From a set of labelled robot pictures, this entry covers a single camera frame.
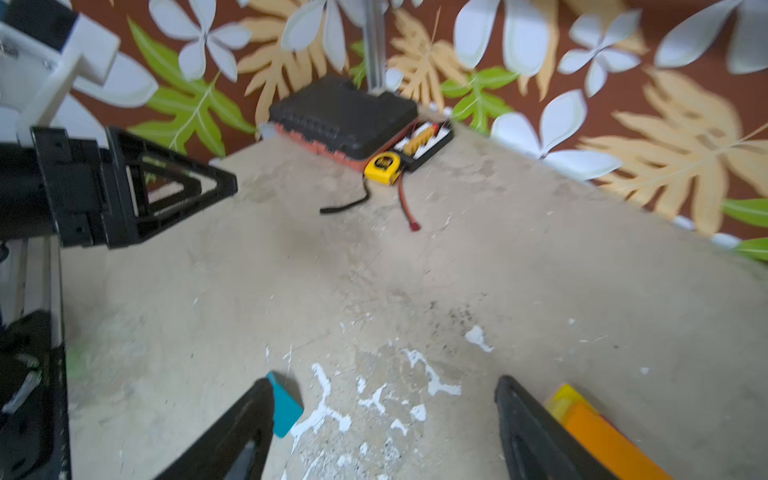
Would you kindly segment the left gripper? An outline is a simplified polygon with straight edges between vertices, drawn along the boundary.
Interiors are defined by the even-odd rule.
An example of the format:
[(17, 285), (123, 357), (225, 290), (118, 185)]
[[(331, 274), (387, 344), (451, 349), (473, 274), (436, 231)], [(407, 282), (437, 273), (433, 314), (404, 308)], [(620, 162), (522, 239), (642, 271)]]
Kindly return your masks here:
[(2, 241), (54, 235), (63, 247), (127, 247), (238, 192), (234, 174), (126, 130), (107, 129), (109, 149), (58, 128), (38, 132), (33, 147), (1, 144)]

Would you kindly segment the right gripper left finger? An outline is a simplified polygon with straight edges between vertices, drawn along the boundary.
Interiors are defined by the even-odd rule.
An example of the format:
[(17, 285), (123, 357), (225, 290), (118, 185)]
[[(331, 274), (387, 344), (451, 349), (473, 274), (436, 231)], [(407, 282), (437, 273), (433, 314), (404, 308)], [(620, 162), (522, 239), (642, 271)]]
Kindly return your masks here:
[(272, 384), (261, 378), (158, 477), (260, 479), (273, 438), (274, 409)]

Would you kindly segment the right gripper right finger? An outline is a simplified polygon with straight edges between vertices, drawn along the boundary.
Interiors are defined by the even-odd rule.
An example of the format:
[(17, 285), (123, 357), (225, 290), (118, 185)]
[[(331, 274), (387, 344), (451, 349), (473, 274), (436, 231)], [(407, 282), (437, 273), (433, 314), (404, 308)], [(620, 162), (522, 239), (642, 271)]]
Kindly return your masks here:
[(613, 479), (514, 377), (498, 379), (494, 401), (512, 479)]

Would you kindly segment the teal wood block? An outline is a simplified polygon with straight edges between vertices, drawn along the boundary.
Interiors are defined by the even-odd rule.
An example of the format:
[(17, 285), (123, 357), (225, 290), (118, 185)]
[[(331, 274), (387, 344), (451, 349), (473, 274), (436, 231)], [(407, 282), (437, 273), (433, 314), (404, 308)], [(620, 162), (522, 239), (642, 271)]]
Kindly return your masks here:
[(298, 397), (289, 390), (283, 376), (278, 372), (270, 371), (266, 378), (270, 381), (273, 389), (274, 435), (279, 438), (285, 438), (298, 423), (304, 413), (304, 409)]

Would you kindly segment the orange wood block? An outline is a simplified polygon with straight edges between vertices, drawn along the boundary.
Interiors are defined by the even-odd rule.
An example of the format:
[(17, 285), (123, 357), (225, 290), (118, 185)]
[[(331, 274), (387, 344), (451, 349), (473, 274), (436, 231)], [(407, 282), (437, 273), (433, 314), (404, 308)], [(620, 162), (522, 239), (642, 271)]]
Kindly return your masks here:
[(577, 402), (568, 409), (563, 425), (618, 479), (672, 479), (672, 476), (583, 402)]

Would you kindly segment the yellow long block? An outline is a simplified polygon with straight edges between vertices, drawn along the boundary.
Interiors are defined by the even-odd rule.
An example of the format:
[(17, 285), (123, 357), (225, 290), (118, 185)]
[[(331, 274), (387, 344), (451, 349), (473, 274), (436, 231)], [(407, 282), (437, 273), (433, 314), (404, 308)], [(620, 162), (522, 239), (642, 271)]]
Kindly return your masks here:
[(544, 403), (545, 409), (559, 422), (563, 423), (570, 409), (577, 404), (582, 404), (592, 413), (598, 410), (573, 386), (562, 384), (560, 388)]

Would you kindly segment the black and red tool case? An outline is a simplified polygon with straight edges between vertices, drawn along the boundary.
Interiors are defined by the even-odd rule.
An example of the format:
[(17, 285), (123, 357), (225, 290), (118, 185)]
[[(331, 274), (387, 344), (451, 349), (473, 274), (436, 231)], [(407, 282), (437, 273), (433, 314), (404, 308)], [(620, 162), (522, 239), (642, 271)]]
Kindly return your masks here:
[(417, 104), (385, 91), (369, 94), (327, 76), (269, 108), (277, 131), (311, 152), (363, 172), (418, 119)]

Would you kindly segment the yellow tape measure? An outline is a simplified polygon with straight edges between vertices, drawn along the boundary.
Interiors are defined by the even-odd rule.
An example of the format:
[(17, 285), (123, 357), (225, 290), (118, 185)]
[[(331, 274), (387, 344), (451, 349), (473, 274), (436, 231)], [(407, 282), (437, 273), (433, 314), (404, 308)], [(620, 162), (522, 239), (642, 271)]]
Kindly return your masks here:
[(394, 185), (401, 175), (402, 158), (396, 151), (385, 151), (372, 158), (366, 165), (366, 179), (383, 184)]

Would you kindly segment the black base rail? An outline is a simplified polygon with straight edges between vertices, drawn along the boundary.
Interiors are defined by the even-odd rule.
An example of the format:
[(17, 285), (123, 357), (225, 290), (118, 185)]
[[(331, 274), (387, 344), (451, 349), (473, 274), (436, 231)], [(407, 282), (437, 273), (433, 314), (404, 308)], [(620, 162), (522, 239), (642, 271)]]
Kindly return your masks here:
[(1, 245), (1, 477), (72, 477), (59, 241)]

